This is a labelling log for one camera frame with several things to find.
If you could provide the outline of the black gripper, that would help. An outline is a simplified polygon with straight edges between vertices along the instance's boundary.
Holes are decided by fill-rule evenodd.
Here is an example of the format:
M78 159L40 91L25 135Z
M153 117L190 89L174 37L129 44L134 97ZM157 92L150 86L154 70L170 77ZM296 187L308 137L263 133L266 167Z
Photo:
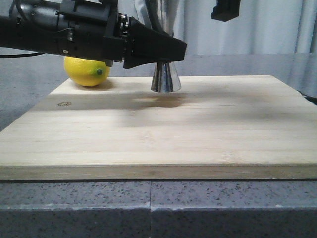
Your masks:
M103 61L107 66L124 61L124 69L185 57L185 42L120 14L116 0L63 0L56 16L62 31L57 46L64 56Z

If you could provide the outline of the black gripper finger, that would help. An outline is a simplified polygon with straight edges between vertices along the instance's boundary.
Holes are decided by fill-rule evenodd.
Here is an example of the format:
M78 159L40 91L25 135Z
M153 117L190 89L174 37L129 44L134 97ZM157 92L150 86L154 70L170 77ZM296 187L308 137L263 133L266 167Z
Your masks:
M217 0L211 19L227 22L239 16L241 0Z

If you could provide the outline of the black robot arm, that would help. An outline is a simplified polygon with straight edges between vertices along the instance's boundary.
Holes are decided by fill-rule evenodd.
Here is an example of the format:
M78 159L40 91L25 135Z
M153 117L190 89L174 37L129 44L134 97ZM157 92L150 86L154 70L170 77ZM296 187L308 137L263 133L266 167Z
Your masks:
M3 0L0 45L6 48L97 60L125 69L182 61L186 43L120 14L117 1Z

